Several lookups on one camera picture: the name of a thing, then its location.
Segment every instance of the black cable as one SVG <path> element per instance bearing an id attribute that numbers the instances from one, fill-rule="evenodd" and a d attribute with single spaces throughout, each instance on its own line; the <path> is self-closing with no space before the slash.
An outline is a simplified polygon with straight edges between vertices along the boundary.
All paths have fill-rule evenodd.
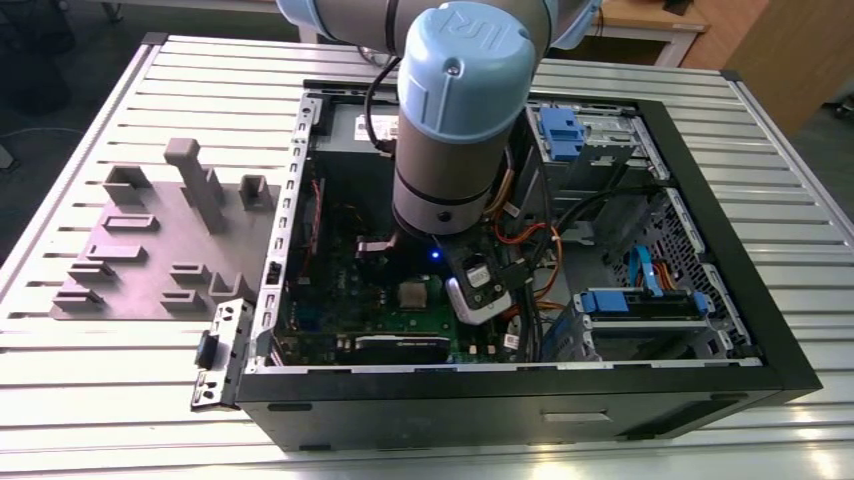
<path id="1" fill-rule="evenodd" d="M 543 238 L 544 241 L 537 242 L 536 244 L 536 248 L 533 249 L 533 255 L 531 256 L 531 258 L 541 258 L 543 254 L 545 253 L 545 248 L 548 247 L 548 240 L 551 239 L 551 236 L 553 235 L 551 232 L 551 227 L 552 227 L 552 221 L 553 218 L 551 216 L 551 190 L 548 188 L 548 176 L 545 175 L 545 162 L 543 161 L 543 156 L 541 155 L 533 155 L 536 157 L 536 172 L 537 172 L 537 176 L 540 178 L 540 184 L 541 184 L 541 195 L 543 195 L 543 216 L 544 216 L 544 223 L 545 223 L 545 228 L 543 229 Z"/>
<path id="2" fill-rule="evenodd" d="M 599 7 L 599 25 L 596 25 L 595 36 L 601 38 L 604 36 L 604 11 Z"/>
<path id="3" fill-rule="evenodd" d="M 368 132 L 368 138 L 371 139 L 371 143 L 373 144 L 373 148 L 376 148 L 380 152 L 393 154 L 393 140 L 379 140 L 376 138 L 376 131 L 373 130 L 373 117 L 371 116 L 371 108 L 373 106 L 373 95 L 376 94 L 376 88 L 379 87 L 383 80 L 395 69 L 397 64 L 400 63 L 400 57 L 395 57 L 395 59 L 388 62 L 383 71 L 379 72 L 379 75 L 373 79 L 373 83 L 368 87 L 368 92 L 364 96 L 364 127 Z"/>

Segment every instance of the cable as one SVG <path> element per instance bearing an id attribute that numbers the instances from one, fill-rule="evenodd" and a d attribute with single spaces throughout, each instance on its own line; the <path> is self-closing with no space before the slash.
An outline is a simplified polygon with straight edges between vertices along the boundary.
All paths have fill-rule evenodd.
<path id="1" fill-rule="evenodd" d="M 500 231 L 497 230 L 497 223 L 492 224 L 492 231 L 495 232 L 497 241 L 505 245 L 519 245 L 520 243 L 524 243 L 524 241 L 528 238 L 531 238 L 531 235 L 533 234 L 533 232 L 540 228 L 545 228 L 545 224 L 535 223 L 533 225 L 528 226 L 528 228 L 524 229 L 524 231 L 519 234 L 517 237 L 505 237 L 504 235 L 501 235 Z"/>
<path id="2" fill-rule="evenodd" d="M 541 184 L 541 196 L 543 196 L 543 216 L 545 217 L 545 236 L 543 237 L 543 240 L 545 240 L 547 237 L 551 236 L 552 232 L 551 232 L 551 227 L 552 227 L 552 220 L 553 218 L 551 217 L 551 196 L 549 196 L 549 189 L 548 189 L 548 176 L 545 175 L 545 161 L 543 160 L 543 156 L 541 155 L 535 155 L 536 157 L 536 172 L 537 172 L 537 176 L 540 178 L 540 184 Z M 539 264 L 539 259 L 543 258 L 543 253 L 545 253 L 545 246 L 548 245 L 547 240 L 545 241 L 540 241 L 536 244 L 536 248 L 533 249 L 533 255 L 531 256 L 531 258 L 537 259 L 536 263 L 531 264 L 531 268 L 536 268 L 536 265 Z"/>
<path id="3" fill-rule="evenodd" d="M 568 228 L 569 224 L 581 217 L 587 210 L 595 207 L 604 200 L 623 195 L 648 195 L 651 193 L 656 193 L 659 190 L 660 187 L 657 187 L 656 185 L 645 185 L 640 187 L 613 188 L 592 194 L 589 197 L 577 202 L 557 219 L 557 223 L 555 224 L 555 230 L 557 231 L 557 234 L 561 234 L 563 231 Z M 533 256 L 531 257 L 531 265 L 539 265 L 539 261 L 543 259 L 543 254 L 545 253 L 547 245 L 548 237 L 543 237 L 540 239 L 540 245 L 537 245 L 537 248 L 533 251 Z"/>
<path id="4" fill-rule="evenodd" d="M 557 250 L 557 265 L 551 270 L 551 276 L 548 277 L 545 286 L 540 288 L 533 295 L 537 300 L 548 294 L 548 292 L 551 291 L 551 287 L 555 286 L 555 281 L 557 280 L 557 272 L 560 272 L 560 267 L 563 265 L 563 242 L 560 241 L 560 235 L 557 235 L 557 229 L 555 227 L 551 227 L 551 234 L 553 236 L 552 238 L 555 240 L 555 247 Z"/>
<path id="5" fill-rule="evenodd" d="M 73 128 L 33 127 L 33 128 L 22 128 L 21 130 L 16 130 L 13 132 L 5 133 L 0 135 L 0 138 L 14 137 L 16 135 L 20 135 L 22 133 L 30 133 L 30 132 L 65 132 L 65 133 L 76 133 L 80 136 L 85 135 L 85 133 L 82 133 L 80 130 L 74 130 Z"/>
<path id="6" fill-rule="evenodd" d="M 364 127 L 368 132 L 368 138 L 371 139 L 371 143 L 373 144 L 373 148 L 376 148 L 380 152 L 387 154 L 393 154 L 393 140 L 379 140 L 376 138 L 376 131 L 373 130 L 373 117 L 371 115 L 371 108 L 373 107 L 373 95 L 376 94 L 376 89 L 379 88 L 380 83 L 385 80 L 385 77 L 395 69 L 397 64 L 400 63 L 400 57 L 396 57 L 391 60 L 383 71 L 379 72 L 379 75 L 373 79 L 371 86 L 368 87 L 367 94 L 364 96 Z"/>
<path id="7" fill-rule="evenodd" d="M 512 151 L 509 150 L 509 146 L 504 147 L 504 159 L 507 160 L 507 170 L 504 171 L 504 178 L 501 179 L 500 187 L 497 188 L 497 193 L 495 194 L 495 199 L 483 214 L 487 217 L 497 217 L 504 209 L 504 205 L 507 204 L 507 197 L 509 197 L 509 190 L 512 188 L 512 179 L 516 174 L 516 161 L 512 157 Z"/>
<path id="8" fill-rule="evenodd" d="M 599 7 L 599 24 L 596 25 L 595 36 L 601 38 L 604 36 L 604 10 Z"/>

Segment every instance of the label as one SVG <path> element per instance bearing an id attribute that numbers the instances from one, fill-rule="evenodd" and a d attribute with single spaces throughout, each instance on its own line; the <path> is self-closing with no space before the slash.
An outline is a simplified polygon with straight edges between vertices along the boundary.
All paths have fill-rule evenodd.
<path id="1" fill-rule="evenodd" d="M 521 213 L 519 208 L 509 202 L 504 204 L 504 212 L 507 212 L 507 215 L 512 218 L 519 218 L 519 214 Z"/>
<path id="2" fill-rule="evenodd" d="M 372 115 L 373 131 L 379 140 L 393 140 L 397 138 L 397 116 L 396 115 Z M 369 142 L 368 130 L 364 126 L 364 115 L 356 117 L 356 130 L 352 137 L 361 142 Z"/>
<path id="3" fill-rule="evenodd" d="M 517 335 L 511 335 L 509 333 L 504 335 L 504 348 L 508 348 L 509 350 L 519 350 Z"/>
<path id="4" fill-rule="evenodd" d="M 673 30 L 693 30 L 701 32 L 704 27 L 701 25 L 688 25 L 687 23 L 673 23 L 672 28 Z"/>

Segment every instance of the aluminum extrusion table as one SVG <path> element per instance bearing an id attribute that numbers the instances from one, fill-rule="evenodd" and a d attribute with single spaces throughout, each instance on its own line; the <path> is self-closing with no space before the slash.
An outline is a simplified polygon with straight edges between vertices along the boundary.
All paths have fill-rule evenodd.
<path id="1" fill-rule="evenodd" d="M 369 81 L 351 47 L 149 35 L 0 270 L 0 472 L 241 478 L 854 476 L 854 230 L 739 82 L 717 72 L 545 61 L 535 91 L 661 101 L 824 389 L 672 441 L 285 455 L 241 412 L 193 414 L 197 322 L 54 321 L 113 165 L 177 180 L 194 137 L 222 182 L 280 166 L 306 78 Z"/>

